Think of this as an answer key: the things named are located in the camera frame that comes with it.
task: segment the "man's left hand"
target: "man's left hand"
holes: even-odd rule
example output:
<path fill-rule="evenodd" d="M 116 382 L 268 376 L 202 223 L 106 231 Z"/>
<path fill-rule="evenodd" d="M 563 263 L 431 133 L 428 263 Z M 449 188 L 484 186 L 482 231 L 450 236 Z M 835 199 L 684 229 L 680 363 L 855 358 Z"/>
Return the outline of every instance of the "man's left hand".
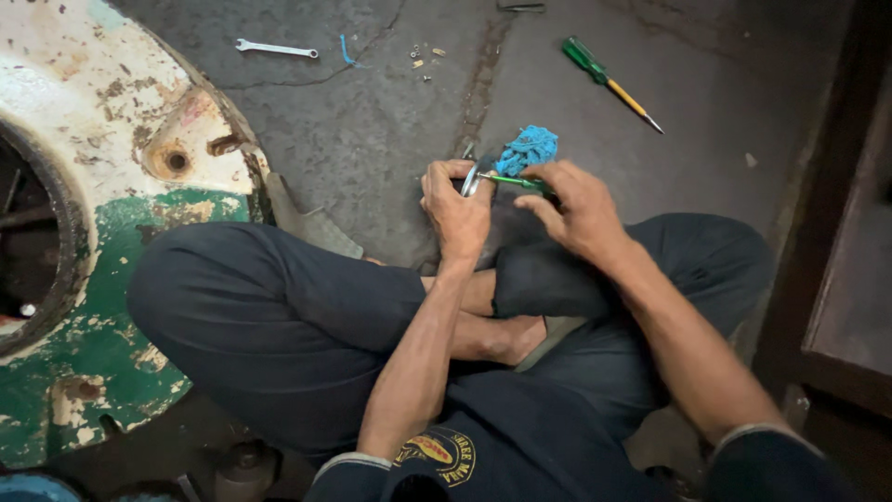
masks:
<path fill-rule="evenodd" d="M 464 178 L 474 167 L 471 161 L 436 161 L 421 177 L 421 207 L 430 216 L 440 237 L 442 260 L 474 261 L 480 256 L 490 231 L 490 203 L 495 183 L 480 180 L 471 197 L 462 197 L 450 178 Z"/>

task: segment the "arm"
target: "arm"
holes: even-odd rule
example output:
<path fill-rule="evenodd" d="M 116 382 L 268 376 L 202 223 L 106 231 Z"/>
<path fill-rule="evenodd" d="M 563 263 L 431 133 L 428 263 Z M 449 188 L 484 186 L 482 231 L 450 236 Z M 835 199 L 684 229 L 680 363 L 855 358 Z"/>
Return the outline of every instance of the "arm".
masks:
<path fill-rule="evenodd" d="M 393 460 L 442 409 L 458 306 L 490 227 L 494 185 L 481 183 L 463 198 L 450 182 L 471 166 L 432 163 L 422 177 L 421 205 L 440 236 L 440 271 L 372 389 L 359 430 L 360 453 Z"/>
<path fill-rule="evenodd" d="M 616 282 L 681 410 L 713 443 L 740 425 L 788 425 L 756 378 L 647 250 L 626 234 L 607 187 L 573 164 L 534 166 L 528 174 L 553 187 L 562 213 L 541 197 L 518 207 L 536 213 L 549 235 Z"/>

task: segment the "blue string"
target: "blue string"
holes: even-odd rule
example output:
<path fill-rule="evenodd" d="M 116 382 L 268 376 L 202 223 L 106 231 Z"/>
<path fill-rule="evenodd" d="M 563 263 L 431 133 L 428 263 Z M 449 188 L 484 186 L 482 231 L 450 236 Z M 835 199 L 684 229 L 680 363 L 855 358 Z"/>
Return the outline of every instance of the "blue string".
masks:
<path fill-rule="evenodd" d="M 347 64 L 352 64 L 353 66 L 355 66 L 355 67 L 357 67 L 357 68 L 367 68 L 367 66 L 362 65 L 362 64 L 359 64 L 359 63 L 353 61 L 353 60 L 347 55 L 347 41 L 343 39 L 343 35 L 341 35 L 341 51 L 343 52 L 343 60 L 344 60 Z"/>
<path fill-rule="evenodd" d="M 558 135 L 544 127 L 529 126 L 520 129 L 520 135 L 506 143 L 505 151 L 496 162 L 496 171 L 502 176 L 516 176 L 526 166 L 554 160 L 558 154 Z"/>

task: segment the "combination wrench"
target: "combination wrench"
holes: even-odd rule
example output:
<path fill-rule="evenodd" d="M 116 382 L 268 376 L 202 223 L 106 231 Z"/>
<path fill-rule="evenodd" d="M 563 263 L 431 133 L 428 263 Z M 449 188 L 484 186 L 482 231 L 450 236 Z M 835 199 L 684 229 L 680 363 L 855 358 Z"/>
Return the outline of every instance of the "combination wrench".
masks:
<path fill-rule="evenodd" d="M 311 57 L 316 59 L 319 57 L 319 52 L 316 49 L 295 49 L 294 47 L 285 47 L 285 46 L 270 46 L 267 44 L 255 44 L 253 42 L 249 42 L 244 38 L 239 38 L 237 40 L 238 44 L 235 46 L 236 49 L 240 51 L 267 51 L 270 53 L 282 53 L 282 54 L 294 54 L 294 55 L 305 55 L 307 57 Z"/>

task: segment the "dirty floor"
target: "dirty floor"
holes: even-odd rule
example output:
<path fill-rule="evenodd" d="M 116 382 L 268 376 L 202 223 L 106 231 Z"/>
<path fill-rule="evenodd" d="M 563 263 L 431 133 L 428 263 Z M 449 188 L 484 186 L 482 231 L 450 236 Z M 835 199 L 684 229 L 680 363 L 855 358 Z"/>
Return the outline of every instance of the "dirty floor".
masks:
<path fill-rule="evenodd" d="M 779 247 L 852 3 L 545 0 L 547 13 L 513 14 L 477 0 L 113 1 L 233 99 L 301 209 L 324 207 L 369 255 L 409 267 L 436 259 L 417 205 L 427 163 L 460 155 L 470 141 L 479 155 L 498 151 L 530 124 L 557 133 L 558 155 L 608 184 L 626 222 L 718 213 Z M 344 62 L 341 34 L 363 67 Z M 560 53 L 573 34 L 664 136 Z M 241 53 L 237 38 L 315 48 L 319 58 Z M 424 64 L 413 70 L 414 45 Z M 741 332 L 744 357 L 756 332 Z M 228 424 L 209 403 L 187 405 Z M 167 430 L 154 443 L 180 446 L 154 447 L 147 463 L 175 454 L 197 463 L 183 449 L 214 442 Z M 648 419 L 629 449 L 637 466 L 701 474 L 695 436 L 672 412 Z M 306 481 L 311 473 L 295 465 L 285 473 Z M 279 495 L 305 488 L 286 485 Z"/>

